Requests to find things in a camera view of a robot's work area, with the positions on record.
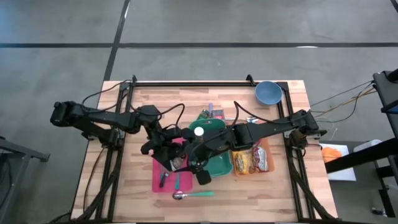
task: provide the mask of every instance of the wooden table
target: wooden table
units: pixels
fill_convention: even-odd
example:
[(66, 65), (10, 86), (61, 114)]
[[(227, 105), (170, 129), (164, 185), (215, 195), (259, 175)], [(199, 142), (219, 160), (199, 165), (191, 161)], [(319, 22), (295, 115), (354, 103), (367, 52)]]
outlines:
[[(294, 111), (310, 109), (304, 82), (301, 80), (287, 82)], [(117, 82), (104, 82), (103, 90), (115, 84)], [(117, 88), (103, 93), (99, 99), (98, 108), (102, 109), (115, 104), (117, 95)], [(253, 87), (144, 87), (135, 88), (133, 93), (134, 107), (153, 104), (159, 111), (164, 111), (177, 103), (185, 103), (185, 112), (179, 124), (181, 128), (188, 127), (192, 121), (196, 120), (203, 109), (208, 109), (209, 103), (213, 103), (214, 110), (224, 109), (226, 117), (235, 117), (234, 100), (258, 116), (267, 119), (279, 118), (276, 106), (261, 106), (256, 102)], [(164, 127), (174, 123), (179, 113), (180, 109), (175, 109), (163, 115), (160, 120), (161, 125)], [(248, 114), (243, 111), (239, 112), (240, 119), (246, 119), (246, 117)], [(141, 145), (146, 141), (146, 133), (143, 128), (138, 134), (127, 135), (114, 222), (297, 221), (282, 134), (268, 137), (275, 162), (275, 171), (245, 177), (236, 177), (234, 174), (215, 177), (210, 184), (203, 186), (199, 185), (194, 178), (194, 191), (212, 190), (215, 196), (192, 197), (181, 201), (172, 199), (171, 194), (152, 192), (152, 158), (140, 153)], [(94, 161), (100, 151), (101, 147), (98, 141), (89, 143), (73, 205), (72, 218), (78, 217), (83, 212), (85, 188)], [(105, 153), (103, 153), (91, 181), (87, 204), (92, 201), (100, 188), (104, 155)], [(337, 217), (319, 147), (308, 147), (304, 160), (311, 191), (327, 211)], [(300, 198), (303, 210), (306, 210), (302, 192), (300, 192)], [(105, 204), (104, 214), (108, 211), (107, 203)]]

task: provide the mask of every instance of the white cap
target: white cap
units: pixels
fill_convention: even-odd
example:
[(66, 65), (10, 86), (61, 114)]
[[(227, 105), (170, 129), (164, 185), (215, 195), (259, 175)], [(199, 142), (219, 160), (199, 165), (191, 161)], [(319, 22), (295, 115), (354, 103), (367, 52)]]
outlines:
[(202, 136), (205, 130), (203, 130), (202, 127), (197, 127), (195, 128), (195, 130), (193, 130), (193, 132), (195, 133), (196, 136)]

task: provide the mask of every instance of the green tray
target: green tray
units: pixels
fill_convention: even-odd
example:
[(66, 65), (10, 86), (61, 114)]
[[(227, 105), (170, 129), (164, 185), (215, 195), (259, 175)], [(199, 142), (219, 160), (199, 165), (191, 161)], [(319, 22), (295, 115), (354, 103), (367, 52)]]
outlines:
[[(220, 119), (210, 118), (199, 119), (189, 125), (189, 129), (191, 130), (194, 130), (197, 127), (202, 127), (206, 132), (206, 130), (225, 128), (225, 123)], [(219, 177), (229, 174), (232, 171), (232, 168), (233, 166), (229, 156), (229, 151), (226, 151), (218, 156), (212, 157), (203, 169), (207, 170), (211, 177)]]

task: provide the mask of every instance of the concrete floor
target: concrete floor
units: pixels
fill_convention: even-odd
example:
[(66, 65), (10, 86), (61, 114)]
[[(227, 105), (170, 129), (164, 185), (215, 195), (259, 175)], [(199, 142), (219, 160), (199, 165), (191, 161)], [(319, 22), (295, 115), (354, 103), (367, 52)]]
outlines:
[[(0, 43), (110, 43), (123, 2), (3, 0)], [(398, 13), (389, 0), (132, 0), (121, 42), (398, 42)], [(0, 135), (51, 153), (46, 164), (31, 162), (14, 211), (19, 214), (16, 223), (48, 222), (71, 208), (87, 142), (73, 128), (50, 124), (52, 106), (55, 101), (81, 101), (98, 91), (110, 51), (0, 49)], [(305, 80), (310, 102), (315, 103), (372, 79), (374, 72), (397, 68), (396, 55), (398, 48), (388, 47), (119, 49), (111, 80), (132, 74), (139, 80), (242, 80), (250, 73), (258, 80)], [(329, 108), (358, 91), (313, 109)], [(95, 106), (96, 100), (88, 104)], [(344, 118), (352, 106), (327, 118)], [(377, 95), (361, 99), (354, 115), (336, 124), (333, 139), (391, 138), (380, 107)], [(364, 189), (377, 190), (373, 180), (365, 183), (374, 187)], [(368, 203), (354, 195), (354, 204), (345, 194), (357, 186), (332, 184), (340, 218), (392, 222), (360, 215), (358, 211), (369, 211)]]

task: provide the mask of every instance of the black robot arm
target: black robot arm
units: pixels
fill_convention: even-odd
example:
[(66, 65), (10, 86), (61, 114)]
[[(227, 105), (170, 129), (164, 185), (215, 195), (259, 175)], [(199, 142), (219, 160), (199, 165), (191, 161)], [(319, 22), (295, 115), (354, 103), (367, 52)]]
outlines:
[[(191, 139), (193, 132), (189, 129), (173, 127), (163, 129), (159, 123), (160, 112), (154, 105), (145, 105), (135, 112), (113, 113), (87, 108), (73, 101), (56, 102), (51, 116), (51, 123), (59, 127), (75, 127), (87, 139), (98, 138), (106, 147), (121, 147), (122, 139), (119, 130), (129, 134), (137, 134), (141, 126), (145, 128), (148, 141), (142, 145), (141, 153), (148, 154), (153, 150), (152, 157), (167, 170), (172, 170), (170, 161), (183, 154), (183, 147), (172, 142), (172, 139), (183, 137)], [(111, 129), (104, 129), (95, 123), (108, 124)]]
[[(252, 147), (258, 140), (286, 131), (295, 130), (291, 134), (294, 142), (300, 142), (307, 135), (320, 132), (310, 112), (300, 110), (289, 117), (269, 121), (262, 124), (235, 124), (223, 129), (205, 131), (203, 141), (198, 142), (192, 130), (181, 130), (177, 126), (162, 128), (159, 123), (160, 112), (154, 105), (141, 106), (134, 112), (113, 113), (87, 108), (81, 104), (67, 101), (57, 102), (54, 105), (51, 123), (60, 127), (73, 126), (83, 131), (82, 135), (88, 139), (96, 137), (106, 147), (121, 147), (122, 140), (119, 130), (129, 134), (136, 134), (141, 126), (145, 128), (148, 141), (142, 145), (141, 153), (148, 154), (153, 150), (152, 157), (169, 171), (176, 171), (172, 165), (175, 159), (187, 154), (187, 167), (177, 171), (190, 171), (204, 175), (201, 184), (209, 182), (208, 173), (203, 171), (211, 157), (227, 150), (239, 151)], [(108, 124), (114, 128), (104, 129), (95, 123)], [(183, 137), (182, 144), (173, 143), (175, 138)]]

